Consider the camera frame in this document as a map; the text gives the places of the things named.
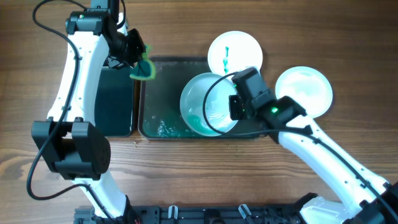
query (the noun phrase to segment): wooden table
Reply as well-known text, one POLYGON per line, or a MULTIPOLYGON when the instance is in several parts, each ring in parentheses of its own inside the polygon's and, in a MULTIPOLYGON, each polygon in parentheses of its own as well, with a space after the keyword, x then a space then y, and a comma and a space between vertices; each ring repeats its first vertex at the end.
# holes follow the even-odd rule
MULTIPOLYGON (((38 151, 31 125, 44 120, 53 104, 67 48, 32 22, 38 1, 8 0, 0 7, 0 223, 71 223, 73 210, 90 204, 78 189, 46 202, 26 193, 38 151)), ((397 8, 393 0, 137 0, 127 2, 127 17, 154 47, 152 55, 206 56, 218 35, 242 30, 262 46, 270 86, 290 67, 319 69, 334 91, 319 125, 359 162, 396 182, 397 8)), ((38 18, 65 33, 72 10, 79 9, 55 2, 38 18)), ((112 139, 111 147, 110 170, 133 205, 294 202, 308 192, 337 199, 306 164, 269 138, 148 141, 134 132, 112 139)), ((39 162, 37 194, 70 184, 39 162)))

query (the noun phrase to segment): wire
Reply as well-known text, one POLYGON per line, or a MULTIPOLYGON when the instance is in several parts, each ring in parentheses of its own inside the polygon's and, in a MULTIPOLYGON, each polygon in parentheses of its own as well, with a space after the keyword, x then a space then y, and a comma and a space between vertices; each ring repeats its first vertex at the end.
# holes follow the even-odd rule
POLYGON ((219 84, 219 82, 223 81, 225 78, 230 77, 231 75, 235 75, 235 73, 231 73, 228 75, 225 75, 223 77, 221 77, 220 79, 218 79, 216 82, 214 82, 214 84, 212 84, 212 86, 210 86, 210 88, 207 90, 206 94, 205 94, 205 98, 203 99, 203 106, 202 106, 202 110, 203 110, 203 116, 205 118, 206 124, 209 126, 210 129, 212 129, 213 131, 215 131, 216 133, 219 134, 223 134, 225 136, 249 136, 249 135, 253 135, 253 134, 265 134, 265 133, 275 133, 275 132, 289 132, 289 133, 294 133, 294 134, 299 134, 302 136, 305 136, 311 140, 313 140, 314 144, 319 143, 321 146, 323 146, 325 149, 327 149, 328 151, 330 151, 334 156, 336 156, 355 176, 357 179, 359 179, 364 186, 368 187, 369 190, 376 196, 376 198, 385 206, 385 208, 387 209, 387 211, 392 215, 392 217, 394 218, 394 220, 398 223, 398 216, 395 213, 395 211, 391 208, 391 206, 380 196, 380 194, 376 191, 376 189, 373 188, 373 186, 371 185, 371 183, 366 180, 363 176, 361 176, 361 174, 349 163, 347 162, 340 154, 338 154, 332 147, 330 147, 329 145, 327 145, 326 143, 324 143, 323 141, 321 141, 321 139, 316 138, 315 136, 309 135, 309 134, 305 134, 299 130, 294 130, 294 129, 268 129, 268 130, 262 130, 262 131, 254 131, 254 132, 250 132, 250 133, 239 133, 239 134, 228 134, 225 132, 222 132, 220 130, 215 129, 209 122, 209 120, 206 117, 206 100, 207 97, 210 93, 210 91, 217 85, 219 84))
MULTIPOLYGON (((89 191, 90 195, 93 197, 94 201, 95 201, 96 204, 99 206, 99 208, 103 211, 103 213, 107 216, 107 218, 110 219, 113 223, 116 223, 116 222, 112 219, 111 215, 105 210, 105 207, 102 206, 101 202, 98 200, 98 198, 97 198, 97 196, 95 195, 94 191, 91 189, 91 187, 90 187, 88 184, 74 184, 74 185, 72 185, 72 186, 70 186, 70 187, 67 187, 67 188, 65 188, 65 189, 63 189, 63 190, 61 190, 61 191, 59 191, 58 193, 55 193, 55 194, 49 195, 49 196, 45 196, 45 197, 37 196, 37 195, 35 195, 35 194, 33 193, 33 191, 32 191, 32 177, 33 177, 33 173, 34 173, 34 171, 35 171, 35 168, 36 168, 36 166, 37 166, 37 163, 39 162, 40 157, 42 156, 42 154, 43 154, 45 148, 47 147, 47 145, 49 144, 49 142, 53 139, 53 137, 58 133, 58 130, 59 130, 59 128, 60 128, 60 126, 61 126, 61 124, 62 124, 62 122, 63 122, 63 119, 65 118, 65 116, 66 116, 66 114, 67 114, 68 107, 69 107, 69 104, 70 104, 70 100, 71 100, 71 98, 72 98, 73 90, 75 89, 76 78, 77 78, 77 76, 78 76, 79 65, 80 65, 79 51, 77 50, 75 44, 73 44, 73 42, 72 42, 67 36, 63 35, 62 33, 58 32, 58 31, 56 31, 56 30, 54 30, 54 29, 51 29, 51 28, 49 28, 49 27, 47 27, 47 26, 45 26, 45 25, 39 23, 39 22, 37 21, 37 19, 36 19, 36 12, 37 12, 37 10, 38 10, 42 5, 44 5, 44 4, 48 3, 48 2, 51 2, 51 1, 55 1, 55 0, 44 0, 44 1, 40 2, 40 3, 34 8, 34 10, 33 10, 32 19, 33 19, 34 23, 35 23, 36 25, 38 25, 39 27, 41 27, 41 28, 43 28, 43 29, 45 29, 45 30, 47 30, 47 31, 49 31, 49 32, 52 32, 52 33, 54 33, 54 34, 57 34, 58 36, 60 36, 61 38, 63 38, 64 40, 66 40, 66 41, 70 44, 70 46, 71 46, 72 49, 73 49, 73 52, 75 53, 75 69, 74 69, 74 71, 73 71, 72 82, 71 82, 71 85, 70 85, 70 88, 69 88, 69 92, 68 92, 68 95, 67 95, 67 99, 65 100, 65 105, 64 105, 64 107, 63 107, 61 117, 60 117, 60 119, 58 120, 58 122, 57 122, 57 124, 55 125, 55 127, 53 128, 53 130, 51 131, 51 133, 49 134, 48 138, 44 141, 42 147, 40 148, 40 150, 39 150, 39 152, 37 153, 35 159, 33 160, 32 166, 30 167, 29 174, 28 174, 28 177, 27 177, 27 182, 26 182, 27 193, 29 194, 30 197, 32 197, 32 198, 35 199, 35 200, 49 200, 49 199, 53 199, 53 198, 55 198, 55 197, 58 197, 59 195, 64 194, 65 192, 68 192, 69 190, 74 189, 74 188, 76 188, 76 187, 84 187, 87 191, 89 191)), ((67 2, 70 2, 70 3, 76 4, 77 6, 80 6, 80 7, 82 7, 83 9, 86 9, 85 6, 81 5, 81 4, 78 3, 78 2, 75 2, 75 1, 72 1, 72 0, 62 0, 62 1, 67 1, 67 2)))
POLYGON ((123 5, 123 20, 121 23, 118 24, 118 29, 122 28, 124 23, 126 22, 126 5, 124 4, 124 0, 121 0, 123 5))

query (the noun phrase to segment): table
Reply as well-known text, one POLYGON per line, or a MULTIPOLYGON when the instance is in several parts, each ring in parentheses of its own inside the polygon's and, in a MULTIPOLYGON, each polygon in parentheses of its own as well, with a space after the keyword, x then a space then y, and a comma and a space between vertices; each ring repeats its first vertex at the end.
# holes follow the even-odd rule
MULTIPOLYGON (((71 223, 75 208, 90 205, 78 189, 46 202, 26 193, 37 153, 32 122, 46 118, 67 54, 64 40, 32 22, 38 2, 0 3, 0 223, 71 223)), ((262 46, 262 73, 271 87, 290 67, 318 69, 335 97, 316 121, 359 162, 397 181, 397 1, 135 0, 126 6, 131 27, 153 46, 151 55, 206 56, 218 35, 241 30, 262 46)), ((79 8, 53 2, 38 19, 65 33, 73 10, 79 8)), ((111 149, 110 170, 133 205, 288 203, 308 192, 337 200, 306 164, 269 138, 148 141, 134 132, 111 139, 111 149)), ((70 184, 39 162, 36 194, 70 184)))

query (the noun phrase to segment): wooden surface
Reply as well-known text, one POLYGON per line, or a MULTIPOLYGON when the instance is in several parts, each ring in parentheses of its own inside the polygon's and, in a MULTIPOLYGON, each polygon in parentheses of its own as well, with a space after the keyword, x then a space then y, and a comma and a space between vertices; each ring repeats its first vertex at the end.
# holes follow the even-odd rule
MULTIPOLYGON (((32 22, 37 2, 0 3, 0 223, 71 223, 73 210, 90 204, 78 189, 46 202, 25 190, 37 153, 31 125, 52 106, 67 48, 32 22)), ((127 2, 127 17, 154 47, 152 55, 206 56, 218 35, 242 30, 262 46, 270 86, 290 67, 319 69, 334 92, 319 125, 359 162, 396 182, 397 8, 394 0, 140 0, 127 2)), ((64 32, 72 10, 78 8, 55 2, 38 18, 64 32)), ((307 165, 269 138, 148 141, 135 132, 112 139, 111 147, 111 172, 133 205, 294 202, 308 192, 336 200, 307 165)), ((70 182, 41 161, 33 185, 48 195, 70 182)))

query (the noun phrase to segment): white plate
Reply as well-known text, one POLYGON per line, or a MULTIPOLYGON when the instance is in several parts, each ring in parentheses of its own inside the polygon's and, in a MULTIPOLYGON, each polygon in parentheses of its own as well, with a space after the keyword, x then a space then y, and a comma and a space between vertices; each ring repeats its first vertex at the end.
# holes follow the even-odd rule
MULTIPOLYGON (((192 78, 182 91, 180 111, 183 120, 192 131, 204 136, 219 136, 206 124, 203 116, 203 100, 210 86, 221 78, 211 72, 192 78)), ((219 82, 210 92, 206 101, 206 117, 217 130, 228 132, 237 121, 231 120, 229 96, 235 95, 233 83, 227 79, 219 82)))
POLYGON ((230 31, 218 36, 209 48, 207 55, 210 70, 219 75, 239 72, 249 67, 258 70, 262 64, 262 50, 259 43, 249 34, 230 31), (224 59, 228 60, 228 72, 224 70, 224 59))
POLYGON ((333 91, 327 78, 310 67, 293 67, 280 75, 275 94, 279 99, 289 96, 301 105, 312 118, 323 115, 333 100, 333 91))

